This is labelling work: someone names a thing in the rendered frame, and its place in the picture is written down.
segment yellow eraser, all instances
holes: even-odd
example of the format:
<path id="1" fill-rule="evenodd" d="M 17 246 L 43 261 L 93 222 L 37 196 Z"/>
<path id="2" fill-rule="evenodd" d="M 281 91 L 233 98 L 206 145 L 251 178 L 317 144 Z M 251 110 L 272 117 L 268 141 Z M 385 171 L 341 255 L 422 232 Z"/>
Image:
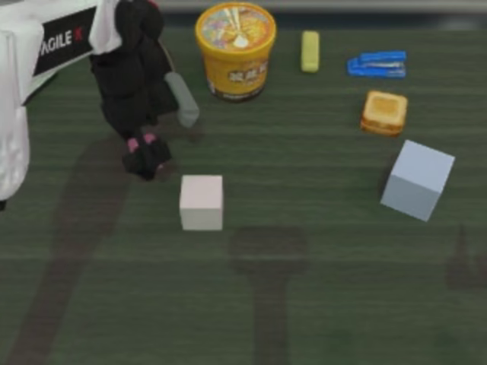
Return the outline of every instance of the yellow eraser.
<path id="1" fill-rule="evenodd" d="M 303 32 L 301 40 L 301 70 L 317 72 L 320 68 L 320 34 L 311 30 Z"/>

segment white block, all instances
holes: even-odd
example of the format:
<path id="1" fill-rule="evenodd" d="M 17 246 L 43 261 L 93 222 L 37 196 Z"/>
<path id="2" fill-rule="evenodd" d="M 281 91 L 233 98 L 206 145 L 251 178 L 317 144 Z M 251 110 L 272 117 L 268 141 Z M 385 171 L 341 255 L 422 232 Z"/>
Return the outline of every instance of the white block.
<path id="1" fill-rule="evenodd" d="M 413 141 L 403 145 L 380 203 L 428 221 L 443 192 L 455 157 Z"/>
<path id="2" fill-rule="evenodd" d="M 180 195 L 183 229 L 222 230 L 223 201 L 222 176 L 183 176 Z"/>

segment gray cube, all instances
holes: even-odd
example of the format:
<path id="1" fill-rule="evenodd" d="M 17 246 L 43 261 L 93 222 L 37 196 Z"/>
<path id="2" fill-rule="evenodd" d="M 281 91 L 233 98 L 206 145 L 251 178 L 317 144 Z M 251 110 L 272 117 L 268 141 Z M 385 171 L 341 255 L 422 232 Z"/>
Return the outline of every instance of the gray cube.
<path id="1" fill-rule="evenodd" d="M 428 221 L 443 192 L 455 157 L 413 141 L 404 142 L 380 203 Z"/>

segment table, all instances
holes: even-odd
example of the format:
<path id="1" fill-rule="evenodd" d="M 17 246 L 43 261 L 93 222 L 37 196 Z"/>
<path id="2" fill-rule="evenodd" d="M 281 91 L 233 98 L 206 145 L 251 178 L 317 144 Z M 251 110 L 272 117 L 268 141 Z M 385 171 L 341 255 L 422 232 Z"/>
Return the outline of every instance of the table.
<path id="1" fill-rule="evenodd" d="M 102 120 L 88 62 L 32 100 L 32 165 L 0 220 L 7 365 L 270 365 L 269 353 L 308 365 L 484 362 L 485 34 L 355 30 L 322 38 L 322 70 L 303 75 L 300 32 L 280 31 L 266 90 L 234 105 L 209 94 L 192 30 L 166 31 L 205 136 L 175 138 L 169 119 L 165 130 L 180 173 L 224 176 L 223 232 L 181 232 L 179 176 L 143 183 L 123 173 L 124 146 Z M 345 75 L 347 58 L 397 48 L 409 52 L 406 80 Z M 360 131 L 372 88 L 409 98 L 401 137 Z M 427 224 L 379 204 L 405 138 L 457 157 Z M 257 297 L 259 276 L 234 270 L 235 234 L 252 226 L 300 235 L 302 250 L 287 259 L 301 260 L 301 271 L 287 296 L 278 295 L 288 262 L 278 252 L 259 264 L 266 290 Z M 258 256 L 268 243 L 255 234 Z M 472 266 L 468 277 L 467 250 L 483 275 Z M 276 266 L 279 275 L 270 272 Z M 274 333 L 287 341 L 266 343 L 256 333 L 263 329 L 254 326 L 254 304 L 268 316 L 282 311 L 287 322 L 277 320 Z M 264 347 L 254 357 L 256 338 Z"/>

